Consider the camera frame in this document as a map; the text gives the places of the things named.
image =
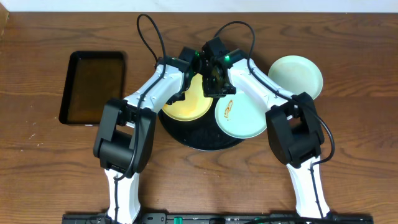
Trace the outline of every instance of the white wall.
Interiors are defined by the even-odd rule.
[[[398,12],[398,0],[0,0],[9,11]]]

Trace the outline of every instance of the cable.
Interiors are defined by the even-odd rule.
[[[131,159],[130,159],[130,164],[129,164],[128,168],[126,169],[126,171],[124,172],[124,174],[122,174],[122,176],[120,176],[120,177],[117,177],[117,176],[116,176],[116,177],[113,178],[113,179],[114,179],[114,185],[115,185],[115,188],[114,188],[114,191],[115,191],[115,193],[114,193],[114,197],[115,197],[115,218],[114,218],[114,222],[115,222],[115,223],[118,223],[118,210],[119,210],[119,205],[118,205],[118,182],[119,182],[120,180],[123,180],[123,179],[126,177],[127,173],[130,173],[130,171],[131,171],[131,169],[132,169],[132,166],[133,166],[133,164],[134,164],[134,160],[135,160],[135,158],[136,158],[137,147],[138,147],[138,135],[139,135],[139,117],[140,117],[139,111],[140,111],[140,108],[141,108],[141,103],[142,103],[142,101],[144,100],[146,94],[150,91],[150,89],[152,89],[152,87],[154,87],[154,86],[164,77],[164,73],[166,72],[166,49],[165,49],[165,46],[164,46],[164,41],[163,41],[162,34],[160,33],[159,29],[157,28],[156,23],[154,22],[154,20],[153,20],[150,16],[148,16],[147,14],[140,14],[140,15],[137,17],[137,30],[138,30],[138,34],[139,34],[141,40],[143,41],[143,43],[145,44],[145,46],[149,49],[149,51],[150,51],[150,52],[152,53],[152,55],[155,57],[156,63],[158,62],[158,61],[157,61],[156,54],[155,54],[155,52],[151,49],[151,47],[147,44],[147,42],[145,41],[145,38],[144,38],[144,36],[142,35],[141,30],[140,30],[140,28],[139,28],[139,20],[140,20],[140,18],[141,18],[142,16],[144,16],[144,17],[146,17],[146,18],[148,18],[148,19],[150,20],[150,22],[152,23],[152,25],[154,26],[154,28],[155,28],[155,30],[156,30],[156,32],[157,32],[157,35],[159,36],[160,44],[161,44],[161,46],[162,46],[162,51],[163,51],[163,59],[164,59],[164,61],[163,61],[163,70],[162,70],[162,73],[159,75],[159,78],[156,79],[155,82],[152,83],[152,84],[141,94],[140,98],[138,99],[138,103],[137,103],[136,126],[135,126],[135,128],[134,128],[134,129],[135,129],[134,132],[136,133],[136,136],[135,136],[135,139],[134,139],[134,148],[133,148],[133,154],[132,154]]]
[[[253,220],[250,222],[246,222],[244,224],[260,224],[260,223],[272,223],[272,222],[310,222],[312,224],[319,223],[319,224],[349,224],[346,222],[341,221],[333,221],[333,220],[326,220],[326,219],[319,219],[319,218],[306,218],[306,217],[280,217],[280,218],[260,218],[257,220]]]
[[[252,74],[252,75],[254,76],[254,78],[257,79],[257,81],[259,81],[259,82],[260,82],[261,84],[263,84],[266,88],[268,88],[273,94],[275,94],[275,96],[279,96],[279,97],[281,97],[282,99],[285,99],[285,100],[287,100],[287,101],[290,102],[290,103],[293,103],[293,104],[295,104],[295,105],[297,105],[297,106],[299,106],[299,107],[301,107],[301,108],[303,108],[303,109],[306,109],[312,116],[314,116],[314,117],[321,123],[321,125],[322,125],[323,128],[325,129],[326,133],[328,134],[328,137],[329,137],[329,139],[330,139],[330,144],[331,144],[331,151],[330,151],[329,156],[326,157],[325,159],[321,160],[321,161],[314,162],[313,164],[310,165],[310,172],[311,172],[311,177],[312,177],[312,184],[313,184],[313,188],[314,188],[314,191],[315,191],[315,198],[316,198],[316,200],[317,200],[316,203],[317,203],[317,205],[318,205],[318,209],[319,209],[319,212],[320,212],[320,214],[321,214],[321,217],[323,218],[321,206],[320,206],[319,199],[318,199],[317,185],[316,185],[316,183],[315,183],[315,177],[314,177],[314,174],[313,174],[313,167],[314,167],[315,165],[322,164],[322,163],[324,163],[324,162],[329,161],[329,160],[333,157],[333,155],[335,154],[335,140],[333,139],[333,135],[331,134],[331,131],[330,131],[329,127],[326,125],[326,123],[325,123],[325,122],[321,119],[321,117],[319,117],[319,116],[316,114],[316,112],[314,112],[310,107],[308,107],[308,106],[305,105],[305,104],[299,103],[299,102],[297,102],[297,101],[295,101],[295,100],[289,98],[288,96],[284,96],[284,95],[280,94],[278,90],[274,90],[271,86],[269,86],[269,85],[266,84],[264,81],[262,81],[262,80],[254,73],[254,69],[251,68],[251,66],[250,66],[250,59],[251,59],[251,55],[252,55],[252,53],[253,53],[254,44],[256,43],[256,34],[255,34],[255,32],[254,32],[254,29],[253,29],[248,23],[243,22],[243,21],[233,21],[233,22],[229,22],[229,23],[225,24],[223,27],[221,27],[221,28],[216,32],[216,34],[214,35],[214,37],[218,36],[218,34],[219,34],[225,27],[227,27],[227,26],[229,26],[229,25],[231,25],[231,24],[243,24],[243,25],[247,26],[247,27],[250,29],[251,34],[252,34],[252,36],[253,36],[253,41],[252,41],[252,44],[251,44],[251,47],[250,47],[250,51],[249,51],[249,54],[248,54],[248,69],[249,69],[250,74]]]

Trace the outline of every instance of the wood grain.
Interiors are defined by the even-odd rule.
[[[0,42],[0,222],[60,223],[67,212],[109,205],[108,183],[92,147],[96,127],[58,121],[68,59],[76,50],[128,55],[125,95],[153,74],[153,58],[135,27],[137,13],[16,13]],[[301,55],[323,73],[318,113],[336,139],[322,165],[326,201],[336,212],[370,213],[398,222],[398,17],[395,14],[153,13],[169,55],[200,49],[223,24],[256,30],[256,64]],[[160,55],[150,23],[144,35]],[[221,37],[248,50],[241,26]],[[323,155],[330,151],[328,141]],[[287,169],[267,134],[218,152],[173,140],[158,123],[154,150],[140,179],[140,201],[180,213],[268,213],[294,210]]]

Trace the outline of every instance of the wooden table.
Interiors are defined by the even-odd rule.
[[[97,127],[60,124],[68,59],[76,50],[128,54],[125,95],[154,72],[136,31],[138,13],[16,13],[0,42],[0,222],[60,223],[67,212],[109,206],[108,182],[92,148]],[[152,13],[169,55],[200,49],[223,24],[256,30],[256,64],[267,73],[285,55],[302,55],[323,73],[315,100],[336,141],[322,165],[325,198],[336,212],[370,213],[398,222],[398,17],[395,14]],[[161,55],[150,23],[148,43]],[[222,39],[248,50],[236,25]],[[322,146],[330,151],[329,141]],[[178,213],[293,211],[289,173],[267,134],[231,149],[202,152],[172,139],[158,123],[152,157],[141,175],[143,207]]]

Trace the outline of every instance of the white plate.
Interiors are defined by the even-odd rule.
[[[307,92],[313,99],[322,91],[323,78],[319,68],[309,59],[290,55],[274,62],[268,77],[285,90],[298,95]]]
[[[251,138],[267,128],[265,112],[241,90],[236,90],[235,95],[220,98],[215,116],[221,130],[234,138]]]

